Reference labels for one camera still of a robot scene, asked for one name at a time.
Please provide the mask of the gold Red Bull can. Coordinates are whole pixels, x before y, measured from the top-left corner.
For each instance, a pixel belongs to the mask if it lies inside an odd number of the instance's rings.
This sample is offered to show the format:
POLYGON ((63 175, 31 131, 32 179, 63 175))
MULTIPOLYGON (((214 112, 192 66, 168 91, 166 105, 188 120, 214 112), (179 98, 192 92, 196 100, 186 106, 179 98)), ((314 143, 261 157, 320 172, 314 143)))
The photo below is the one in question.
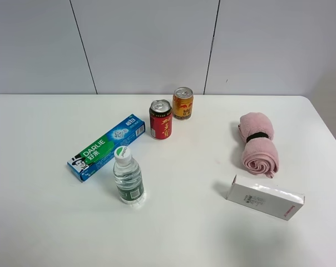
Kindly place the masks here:
POLYGON ((179 120, 191 117, 194 94, 188 87, 179 87, 174 91, 172 98, 173 116, 179 120))

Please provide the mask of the rolled pink towel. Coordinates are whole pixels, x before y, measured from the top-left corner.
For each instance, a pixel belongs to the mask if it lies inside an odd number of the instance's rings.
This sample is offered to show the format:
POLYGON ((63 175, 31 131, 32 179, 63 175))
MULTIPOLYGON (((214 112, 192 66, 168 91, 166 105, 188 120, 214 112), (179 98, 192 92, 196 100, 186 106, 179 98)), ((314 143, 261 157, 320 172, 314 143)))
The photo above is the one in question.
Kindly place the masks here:
POLYGON ((279 156, 273 143, 274 129, 269 118, 260 112, 250 112, 240 117, 238 130, 245 143, 241 161, 253 175, 265 175, 272 179, 279 170, 279 156), (246 138, 254 133, 264 132, 267 138, 253 139, 246 143, 246 138))

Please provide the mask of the red herbal tea can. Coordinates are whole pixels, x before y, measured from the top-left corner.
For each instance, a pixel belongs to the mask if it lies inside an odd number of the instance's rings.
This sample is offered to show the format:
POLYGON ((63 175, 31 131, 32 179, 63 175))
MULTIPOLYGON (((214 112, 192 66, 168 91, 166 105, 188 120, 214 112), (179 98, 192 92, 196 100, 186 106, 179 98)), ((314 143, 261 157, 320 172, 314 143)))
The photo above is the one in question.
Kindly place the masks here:
POLYGON ((150 108, 150 129, 155 139, 163 140, 172 133, 172 107, 168 100, 154 100, 150 108))

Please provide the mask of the clear water bottle green label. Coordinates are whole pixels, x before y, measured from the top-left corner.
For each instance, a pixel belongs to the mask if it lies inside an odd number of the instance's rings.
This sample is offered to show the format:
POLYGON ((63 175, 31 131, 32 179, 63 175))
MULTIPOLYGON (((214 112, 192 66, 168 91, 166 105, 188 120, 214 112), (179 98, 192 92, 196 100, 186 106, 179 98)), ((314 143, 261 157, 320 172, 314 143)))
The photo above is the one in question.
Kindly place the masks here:
POLYGON ((114 157, 113 175, 119 196, 124 203, 135 204, 145 193, 141 167, 128 146, 119 146, 114 157))

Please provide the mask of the white cardboard box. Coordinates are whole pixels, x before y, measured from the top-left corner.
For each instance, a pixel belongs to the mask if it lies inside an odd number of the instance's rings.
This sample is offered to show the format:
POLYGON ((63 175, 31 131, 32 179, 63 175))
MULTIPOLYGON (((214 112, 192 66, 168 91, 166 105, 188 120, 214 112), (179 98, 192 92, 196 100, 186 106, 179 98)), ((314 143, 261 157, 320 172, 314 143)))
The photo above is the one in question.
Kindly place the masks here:
POLYGON ((263 185, 239 175, 235 175, 226 199, 285 221, 290 220, 305 203, 303 194, 263 185))

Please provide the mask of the Darlie toothpaste box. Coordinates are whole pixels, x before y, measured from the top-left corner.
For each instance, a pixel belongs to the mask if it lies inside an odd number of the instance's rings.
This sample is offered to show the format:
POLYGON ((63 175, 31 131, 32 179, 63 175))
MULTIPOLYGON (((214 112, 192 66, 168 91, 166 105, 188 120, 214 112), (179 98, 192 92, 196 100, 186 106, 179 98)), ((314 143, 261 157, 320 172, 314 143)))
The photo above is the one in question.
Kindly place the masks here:
POLYGON ((115 157, 118 147, 128 146, 145 130, 145 122, 131 114, 68 160, 67 164, 79 181, 84 182, 115 157))

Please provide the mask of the black elastic band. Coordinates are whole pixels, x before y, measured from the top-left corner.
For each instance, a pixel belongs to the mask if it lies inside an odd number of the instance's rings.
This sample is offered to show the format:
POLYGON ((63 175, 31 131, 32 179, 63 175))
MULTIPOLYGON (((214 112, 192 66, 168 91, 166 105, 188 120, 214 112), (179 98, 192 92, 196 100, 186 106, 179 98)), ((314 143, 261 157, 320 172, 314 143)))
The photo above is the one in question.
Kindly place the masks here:
POLYGON ((248 136, 246 138, 246 143, 248 143, 249 141, 253 140, 253 139, 258 139, 258 138, 267 138, 269 139, 269 135, 264 133, 264 132, 257 132, 257 133, 254 133, 250 136, 248 136))

